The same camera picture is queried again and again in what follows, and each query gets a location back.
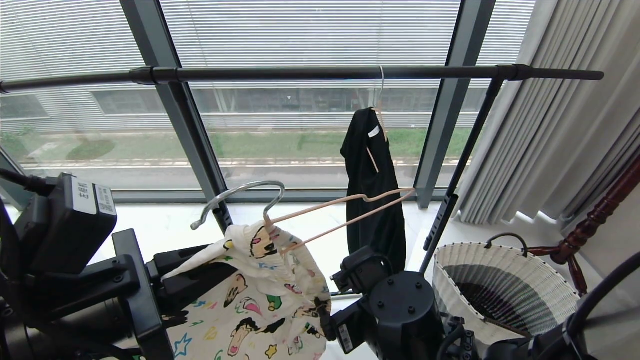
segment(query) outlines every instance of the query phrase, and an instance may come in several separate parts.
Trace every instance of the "white label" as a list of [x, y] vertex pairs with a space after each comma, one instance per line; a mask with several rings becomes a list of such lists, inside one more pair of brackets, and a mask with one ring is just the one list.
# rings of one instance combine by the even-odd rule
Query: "white label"
[[369, 133], [369, 137], [372, 138], [378, 134], [380, 134], [380, 126], [376, 125], [376, 128], [371, 130], [371, 132]]
[[350, 352], [353, 350], [353, 343], [351, 342], [351, 336], [347, 330], [347, 324], [342, 324], [338, 328], [340, 332], [340, 339], [342, 339], [342, 345], [344, 346], [344, 352]]
[[113, 196], [111, 194], [111, 189], [105, 188], [104, 186], [96, 185], [95, 192], [97, 195], [98, 209], [100, 209], [100, 212], [117, 216], [116, 207], [113, 204]]
[[95, 193], [93, 184], [71, 177], [71, 190], [73, 192], [74, 210], [81, 213], [96, 215]]

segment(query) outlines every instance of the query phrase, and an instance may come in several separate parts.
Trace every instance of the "robotic arm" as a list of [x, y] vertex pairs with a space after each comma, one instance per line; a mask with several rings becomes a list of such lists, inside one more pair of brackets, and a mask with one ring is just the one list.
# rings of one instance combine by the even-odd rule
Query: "robotic arm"
[[[0, 203], [2, 359], [173, 359], [166, 329], [186, 323], [182, 309], [236, 271], [213, 263], [161, 280], [206, 245], [156, 254], [144, 264], [132, 229], [112, 235], [114, 258], [88, 265], [116, 224], [111, 190], [69, 174], [41, 179], [0, 170], [0, 177], [35, 193], [15, 225]], [[485, 360], [579, 358], [587, 349], [581, 336], [587, 315], [638, 267], [640, 254], [564, 325], [493, 344]], [[379, 359], [480, 359], [474, 333], [464, 319], [439, 312], [420, 273], [392, 275], [386, 258], [366, 247], [345, 258], [332, 280], [340, 291], [362, 294], [334, 315], [317, 304], [327, 340], [337, 340], [345, 354], [366, 342]], [[139, 348], [112, 345], [133, 336]]]

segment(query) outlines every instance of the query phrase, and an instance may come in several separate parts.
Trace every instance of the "basket handle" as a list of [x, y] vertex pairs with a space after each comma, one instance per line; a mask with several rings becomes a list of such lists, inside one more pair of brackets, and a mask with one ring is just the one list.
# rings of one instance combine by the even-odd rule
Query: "basket handle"
[[486, 242], [486, 246], [484, 247], [485, 249], [490, 249], [491, 248], [491, 241], [497, 239], [497, 238], [501, 238], [503, 236], [513, 236], [514, 238], [520, 240], [520, 243], [522, 244], [522, 255], [526, 258], [528, 253], [529, 253], [529, 248], [527, 246], [527, 243], [524, 242], [524, 239], [522, 238], [522, 236], [516, 234], [516, 233], [502, 233], [502, 234], [498, 234], [495, 236], [492, 236], [489, 240], [487, 240]]

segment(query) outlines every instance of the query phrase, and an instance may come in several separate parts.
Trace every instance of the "green lawn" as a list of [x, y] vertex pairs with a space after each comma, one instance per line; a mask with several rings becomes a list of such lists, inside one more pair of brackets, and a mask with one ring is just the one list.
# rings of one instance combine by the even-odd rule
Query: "green lawn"
[[[462, 152], [470, 129], [456, 128], [448, 157]], [[419, 158], [424, 145], [425, 129], [388, 130], [392, 155], [397, 158]], [[219, 159], [230, 158], [339, 158], [345, 132], [271, 132], [210, 133]], [[28, 155], [45, 144], [50, 147], [35, 157], [51, 160], [130, 160], [185, 159], [175, 134], [51, 136], [30, 131], [23, 134], [3, 133], [2, 146], [18, 161], [29, 161]]]

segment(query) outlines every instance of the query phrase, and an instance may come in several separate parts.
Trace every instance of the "white woven basket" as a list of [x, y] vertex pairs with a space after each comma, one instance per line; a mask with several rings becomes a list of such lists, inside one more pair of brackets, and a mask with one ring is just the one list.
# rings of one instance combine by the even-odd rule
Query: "white woven basket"
[[544, 333], [575, 312], [577, 292], [540, 258], [523, 256], [521, 241], [524, 253], [490, 242], [456, 243], [435, 252], [440, 310], [464, 317], [465, 328], [485, 345]]

